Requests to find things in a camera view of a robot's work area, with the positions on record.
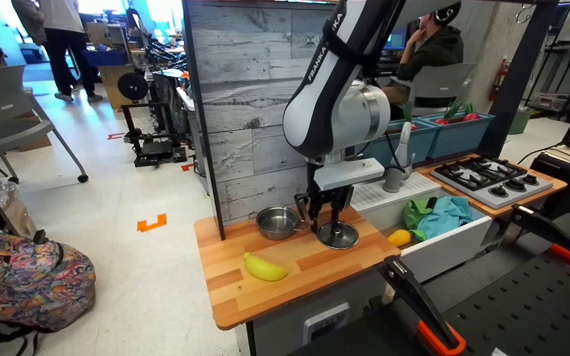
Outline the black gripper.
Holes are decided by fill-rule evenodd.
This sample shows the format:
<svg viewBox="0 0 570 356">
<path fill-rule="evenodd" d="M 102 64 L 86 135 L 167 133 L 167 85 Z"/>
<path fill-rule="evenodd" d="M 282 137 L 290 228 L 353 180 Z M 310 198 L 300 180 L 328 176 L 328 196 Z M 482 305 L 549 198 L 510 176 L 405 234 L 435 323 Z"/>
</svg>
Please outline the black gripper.
<svg viewBox="0 0 570 356">
<path fill-rule="evenodd" d="M 294 196 L 296 210 L 302 220 L 310 222 L 310 232 L 316 234 L 320 208 L 330 206 L 330 236 L 340 240 L 340 212 L 349 204 L 353 186 L 381 174 L 383 166 L 375 159 L 308 163 L 306 192 Z"/>
</svg>

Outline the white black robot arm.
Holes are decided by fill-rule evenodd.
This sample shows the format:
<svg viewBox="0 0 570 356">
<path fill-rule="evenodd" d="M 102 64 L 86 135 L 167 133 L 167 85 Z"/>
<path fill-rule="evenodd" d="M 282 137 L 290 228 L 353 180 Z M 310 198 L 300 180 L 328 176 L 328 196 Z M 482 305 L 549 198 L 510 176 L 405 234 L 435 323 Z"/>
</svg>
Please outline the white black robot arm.
<svg viewBox="0 0 570 356">
<path fill-rule="evenodd" d="M 353 186 L 379 178 L 375 159 L 345 161 L 343 151 L 387 131 L 385 93 L 363 76 L 373 72 L 405 0 L 338 0 L 322 24 L 310 64 L 284 105 L 282 135 L 306 163 L 306 220 L 328 248 L 349 248 L 357 232 L 340 220 Z"/>
</svg>

